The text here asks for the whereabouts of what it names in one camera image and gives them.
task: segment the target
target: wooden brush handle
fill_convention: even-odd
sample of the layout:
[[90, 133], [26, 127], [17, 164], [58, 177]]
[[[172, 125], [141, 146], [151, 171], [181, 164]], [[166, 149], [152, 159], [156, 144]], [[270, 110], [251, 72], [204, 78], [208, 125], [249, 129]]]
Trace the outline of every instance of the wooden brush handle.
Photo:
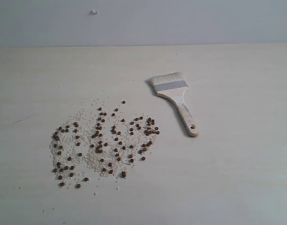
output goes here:
[[181, 103], [176, 104], [176, 107], [180, 113], [180, 116], [182, 117], [182, 120], [187, 128], [188, 133], [192, 136], [192, 137], [196, 137], [199, 135], [199, 130], [196, 127], [196, 124], [189, 112], [189, 110], [187, 109], [187, 107], [184, 104], [184, 101], [181, 101]]

